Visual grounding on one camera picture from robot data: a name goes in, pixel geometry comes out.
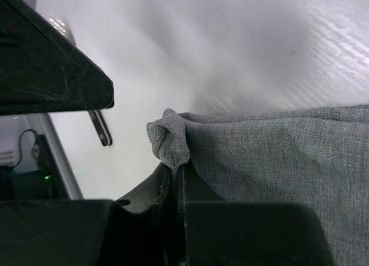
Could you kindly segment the grey cloth napkin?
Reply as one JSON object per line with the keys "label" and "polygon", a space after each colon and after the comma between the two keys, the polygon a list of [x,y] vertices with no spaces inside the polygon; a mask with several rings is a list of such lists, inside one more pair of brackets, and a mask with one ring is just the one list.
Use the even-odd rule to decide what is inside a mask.
{"label": "grey cloth napkin", "polygon": [[307,204],[337,265],[368,264],[368,106],[237,117],[166,109],[146,129],[171,170],[191,162],[226,200]]}

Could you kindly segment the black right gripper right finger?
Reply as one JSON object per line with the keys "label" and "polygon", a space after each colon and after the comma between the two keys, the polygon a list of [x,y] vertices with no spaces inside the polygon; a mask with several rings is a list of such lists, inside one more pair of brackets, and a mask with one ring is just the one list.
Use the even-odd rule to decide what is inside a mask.
{"label": "black right gripper right finger", "polygon": [[178,171],[186,265],[334,265],[308,206],[223,200],[192,164]]}

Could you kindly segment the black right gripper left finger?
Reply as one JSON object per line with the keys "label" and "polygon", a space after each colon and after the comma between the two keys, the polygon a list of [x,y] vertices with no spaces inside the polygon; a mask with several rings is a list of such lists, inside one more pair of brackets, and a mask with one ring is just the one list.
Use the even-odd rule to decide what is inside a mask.
{"label": "black right gripper left finger", "polygon": [[49,170],[1,170],[2,265],[174,265],[171,171],[119,200],[69,200]]}

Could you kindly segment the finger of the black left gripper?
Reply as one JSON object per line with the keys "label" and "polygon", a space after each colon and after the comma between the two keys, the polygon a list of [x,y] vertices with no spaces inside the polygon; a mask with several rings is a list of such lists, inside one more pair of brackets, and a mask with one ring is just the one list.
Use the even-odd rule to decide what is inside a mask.
{"label": "finger of the black left gripper", "polygon": [[111,108],[110,78],[23,0],[1,0],[1,115]]}

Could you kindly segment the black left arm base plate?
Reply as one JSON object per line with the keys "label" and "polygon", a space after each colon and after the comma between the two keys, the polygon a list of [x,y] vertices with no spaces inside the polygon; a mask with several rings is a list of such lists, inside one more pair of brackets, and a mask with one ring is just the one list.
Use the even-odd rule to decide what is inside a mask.
{"label": "black left arm base plate", "polygon": [[1,167],[1,201],[69,199],[45,135],[36,136],[32,153],[35,170],[19,173],[10,166]]}

